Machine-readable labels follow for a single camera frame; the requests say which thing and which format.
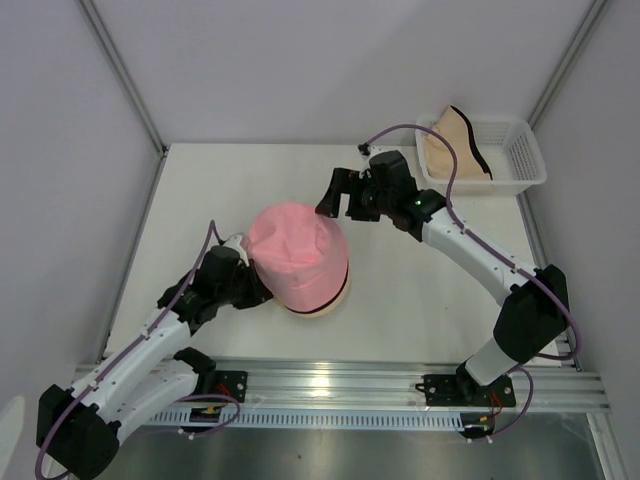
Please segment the beige hat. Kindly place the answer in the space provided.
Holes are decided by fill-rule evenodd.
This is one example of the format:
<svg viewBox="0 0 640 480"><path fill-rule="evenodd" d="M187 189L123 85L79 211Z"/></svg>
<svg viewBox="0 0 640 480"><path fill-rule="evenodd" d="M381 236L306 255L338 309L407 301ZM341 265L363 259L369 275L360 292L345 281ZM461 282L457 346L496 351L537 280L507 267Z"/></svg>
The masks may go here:
<svg viewBox="0 0 640 480"><path fill-rule="evenodd" d="M456 180L490 181L493 174L480 153L469 118L457 107L449 105L431 129L443 137L456 154ZM431 178L449 180L453 157L446 144L433 134L423 134L424 165Z"/></svg>

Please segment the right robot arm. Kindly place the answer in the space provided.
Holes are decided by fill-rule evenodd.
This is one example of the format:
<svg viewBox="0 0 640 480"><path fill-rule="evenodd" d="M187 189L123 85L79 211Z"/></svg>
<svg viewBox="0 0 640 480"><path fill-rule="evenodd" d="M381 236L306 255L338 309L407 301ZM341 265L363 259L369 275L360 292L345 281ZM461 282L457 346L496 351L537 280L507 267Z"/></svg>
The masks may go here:
<svg viewBox="0 0 640 480"><path fill-rule="evenodd" d="M316 207L336 218L348 199L347 217L377 222L387 217L400 231L449 257L478 281L500 308L491 338L458 366L453 393L443 401L459 406L485 406L502 392L501 381L563 333L569 308L564 273L522 265L469 229L445 196L421 189L407 160L397 150L369 158L362 171L336 168Z"/></svg>

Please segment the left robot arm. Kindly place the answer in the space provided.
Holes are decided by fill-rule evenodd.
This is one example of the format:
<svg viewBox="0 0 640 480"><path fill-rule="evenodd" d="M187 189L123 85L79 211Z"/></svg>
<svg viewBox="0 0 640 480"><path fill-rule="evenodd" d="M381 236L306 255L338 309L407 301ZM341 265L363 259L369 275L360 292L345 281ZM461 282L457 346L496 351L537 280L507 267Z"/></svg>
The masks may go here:
<svg viewBox="0 0 640 480"><path fill-rule="evenodd" d="M52 385L41 395L38 478L46 457L80 479L96 478L135 430L175 402L206 402L215 410L241 405L243 393L221 385L215 361L189 341L220 308L271 299L243 243L234 235L201 252L129 343L70 387Z"/></svg>

